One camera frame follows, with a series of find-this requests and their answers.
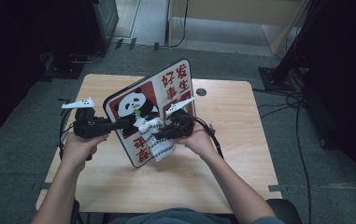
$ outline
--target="table surface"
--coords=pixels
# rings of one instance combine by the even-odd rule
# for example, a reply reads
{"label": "table surface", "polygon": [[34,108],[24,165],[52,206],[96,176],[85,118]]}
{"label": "table surface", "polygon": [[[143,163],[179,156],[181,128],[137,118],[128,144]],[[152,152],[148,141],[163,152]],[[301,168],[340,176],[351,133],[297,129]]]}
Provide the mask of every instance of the table surface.
{"label": "table surface", "polygon": [[[87,75],[78,100],[92,97],[97,117],[105,117],[102,104],[114,92],[141,77]],[[245,81],[192,80],[196,116],[212,124],[225,160],[265,199],[281,198],[268,186],[277,177],[265,140],[251,86]],[[74,112],[68,124],[74,121]],[[58,151],[45,182],[50,183],[60,164]],[[47,191],[41,190],[38,208]],[[184,146],[157,162],[141,168],[129,161],[117,135],[112,132],[82,171],[76,191],[81,212],[148,213],[171,207],[187,207],[199,212],[232,213],[217,181],[206,164]]]}

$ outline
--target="person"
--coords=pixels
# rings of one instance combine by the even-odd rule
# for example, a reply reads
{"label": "person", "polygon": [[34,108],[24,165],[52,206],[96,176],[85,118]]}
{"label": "person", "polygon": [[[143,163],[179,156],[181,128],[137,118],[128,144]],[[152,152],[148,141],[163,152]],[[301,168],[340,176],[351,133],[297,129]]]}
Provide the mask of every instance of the person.
{"label": "person", "polygon": [[[79,173],[85,160],[105,141],[108,134],[82,139],[70,133],[65,142],[64,156],[50,189],[38,209],[32,223],[69,223]],[[197,154],[209,167],[219,183],[239,223],[280,224],[271,207],[250,185],[248,185],[218,154],[209,135],[200,125],[195,125],[192,135],[175,139]],[[154,214],[125,216],[112,223],[229,223],[229,220],[199,213],[185,208],[173,208]]]}

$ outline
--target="panda picture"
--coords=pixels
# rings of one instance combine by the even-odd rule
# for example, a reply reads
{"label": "panda picture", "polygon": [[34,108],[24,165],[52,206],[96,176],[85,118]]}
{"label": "panda picture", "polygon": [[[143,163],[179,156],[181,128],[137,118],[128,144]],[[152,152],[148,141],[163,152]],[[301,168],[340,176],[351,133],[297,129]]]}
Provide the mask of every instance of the panda picture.
{"label": "panda picture", "polygon": [[146,98],[140,88],[125,95],[117,105],[114,105],[114,109],[118,112],[119,119],[129,120],[128,128],[121,130],[124,136],[137,133],[138,127],[159,115],[157,105]]}

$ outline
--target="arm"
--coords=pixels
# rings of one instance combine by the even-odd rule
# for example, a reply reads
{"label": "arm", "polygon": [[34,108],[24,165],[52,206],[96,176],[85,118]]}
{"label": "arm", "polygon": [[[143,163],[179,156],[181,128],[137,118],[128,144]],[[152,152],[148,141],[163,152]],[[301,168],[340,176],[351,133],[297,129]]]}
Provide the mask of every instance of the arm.
{"label": "arm", "polygon": [[201,126],[194,126],[190,137],[177,139],[175,143],[185,145],[208,165],[239,223],[252,223],[261,217],[275,217],[273,210],[262,196],[218,154]]}
{"label": "arm", "polygon": [[78,175],[87,157],[95,153],[96,146],[107,137],[108,134],[92,139],[73,133],[67,136],[61,164],[32,223],[70,223]]}

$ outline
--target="hand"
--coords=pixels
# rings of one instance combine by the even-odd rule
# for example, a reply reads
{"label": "hand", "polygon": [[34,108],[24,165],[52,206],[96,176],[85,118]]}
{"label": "hand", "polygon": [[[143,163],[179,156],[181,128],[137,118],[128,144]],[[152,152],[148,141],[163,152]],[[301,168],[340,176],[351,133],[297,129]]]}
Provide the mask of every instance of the hand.
{"label": "hand", "polygon": [[93,155],[97,150],[97,145],[106,141],[108,134],[94,137],[91,139],[84,139],[70,133],[64,144],[64,155],[62,157],[62,164],[68,165],[73,171],[81,172],[85,167],[85,160],[89,155]]}
{"label": "hand", "polygon": [[210,140],[209,134],[207,134],[204,128],[199,124],[194,125],[192,135],[174,139],[174,143],[185,145],[201,158],[213,155],[214,153],[217,154],[217,151],[213,147]]}

